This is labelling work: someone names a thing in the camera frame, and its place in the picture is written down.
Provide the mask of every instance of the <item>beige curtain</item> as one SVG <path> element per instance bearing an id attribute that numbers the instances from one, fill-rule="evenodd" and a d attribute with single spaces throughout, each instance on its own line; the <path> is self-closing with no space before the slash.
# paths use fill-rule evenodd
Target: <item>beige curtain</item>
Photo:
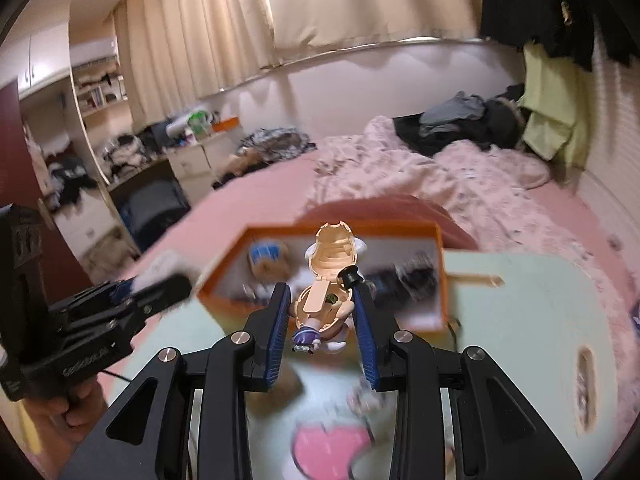
<path id="1" fill-rule="evenodd" d="M 476 37 L 481 0 L 269 0 L 284 59 L 416 36 Z"/>
<path id="2" fill-rule="evenodd" d="M 135 129 L 277 63 L 263 0 L 125 0 L 114 14 Z"/>

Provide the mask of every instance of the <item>white cabinet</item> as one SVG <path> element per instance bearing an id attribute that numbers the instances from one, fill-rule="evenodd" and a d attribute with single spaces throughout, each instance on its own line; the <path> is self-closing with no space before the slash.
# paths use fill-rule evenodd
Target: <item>white cabinet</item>
<path id="1" fill-rule="evenodd" d="M 31 86 L 48 82 L 57 76 L 67 76 L 69 57 L 69 26 L 60 23 L 31 37 Z"/>
<path id="2" fill-rule="evenodd" d="M 18 92 L 31 86 L 31 68 L 29 65 L 29 44 L 31 38 L 24 38 L 0 48 L 0 88 L 18 79 Z"/>
<path id="3" fill-rule="evenodd" d="M 60 233 L 77 259 L 118 226 L 100 193 L 83 189 L 80 198 L 77 207 L 67 207 L 54 216 Z"/>
<path id="4" fill-rule="evenodd" d="M 20 98 L 69 76 L 69 24 L 60 23 L 0 49 L 0 88 L 18 79 Z"/>
<path id="5" fill-rule="evenodd" d="M 233 130 L 213 134 L 202 141 L 204 152 L 215 176 L 222 176 L 225 172 L 229 156 L 236 152 L 243 137 L 244 130 L 242 126 L 238 126 Z"/>
<path id="6" fill-rule="evenodd" d="M 200 145 L 180 148 L 169 153 L 168 159 L 178 180 L 211 172 L 207 157 Z"/>

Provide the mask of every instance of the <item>pink bed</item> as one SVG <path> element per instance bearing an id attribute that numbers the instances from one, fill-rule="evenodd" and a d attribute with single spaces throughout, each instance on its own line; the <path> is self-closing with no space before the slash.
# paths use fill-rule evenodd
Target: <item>pink bed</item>
<path id="1" fill-rule="evenodd" d="M 361 136 L 325 139 L 318 152 L 212 191 L 127 274 L 137 274 L 165 250 L 177 251 L 204 269 L 245 226 L 291 223 L 305 206 L 386 194 L 434 200 L 483 251 L 558 254 L 591 277 L 614 342 L 619 425 L 628 429 L 640 384 L 640 356 L 628 319 L 635 290 L 593 213 L 556 184 L 532 182 L 539 161 L 527 161 L 511 150 L 481 153 L 467 141 L 430 159 L 409 152 L 392 129 L 387 118 L 375 118 Z M 577 218 L 580 226 L 573 224 Z"/>

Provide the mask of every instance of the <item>human hand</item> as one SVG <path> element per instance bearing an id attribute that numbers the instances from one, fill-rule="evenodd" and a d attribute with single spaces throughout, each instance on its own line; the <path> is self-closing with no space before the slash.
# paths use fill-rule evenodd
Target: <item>human hand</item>
<path id="1" fill-rule="evenodd" d="M 71 407 L 67 399 L 56 397 L 24 399 L 24 408 L 39 433 L 41 430 L 57 433 L 60 438 L 78 444 L 107 410 L 107 403 L 96 377 L 73 387 L 70 396 L 79 400 Z"/>
<path id="2" fill-rule="evenodd" d="M 67 399 L 24 399 L 24 409 L 33 421 L 42 452 L 38 465 L 48 478 L 56 478 L 76 447 L 107 410 L 97 378 L 78 384 L 70 391 L 79 400 L 69 407 Z"/>

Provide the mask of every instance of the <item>silver screw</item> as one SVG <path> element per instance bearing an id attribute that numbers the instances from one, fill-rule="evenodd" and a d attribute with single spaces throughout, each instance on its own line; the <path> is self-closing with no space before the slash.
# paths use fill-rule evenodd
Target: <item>silver screw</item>
<path id="1" fill-rule="evenodd" d="M 158 359 L 160 359 L 163 363 L 173 361 L 177 356 L 178 352 L 175 351 L 175 348 L 163 348 L 158 352 Z"/>
<path id="2" fill-rule="evenodd" d="M 484 357 L 486 356 L 484 350 L 478 348 L 477 346 L 472 346 L 471 348 L 469 348 L 466 351 L 466 354 L 474 361 L 482 361 L 482 359 L 484 359 Z"/>
<path id="3" fill-rule="evenodd" d="M 399 343 L 409 343 L 414 338 L 414 335 L 411 332 L 407 332 L 407 330 L 398 330 L 394 334 L 394 339 Z"/>
<path id="4" fill-rule="evenodd" d="M 231 341 L 237 345 L 246 343 L 251 339 L 251 336 L 247 332 L 235 332 L 231 335 Z"/>

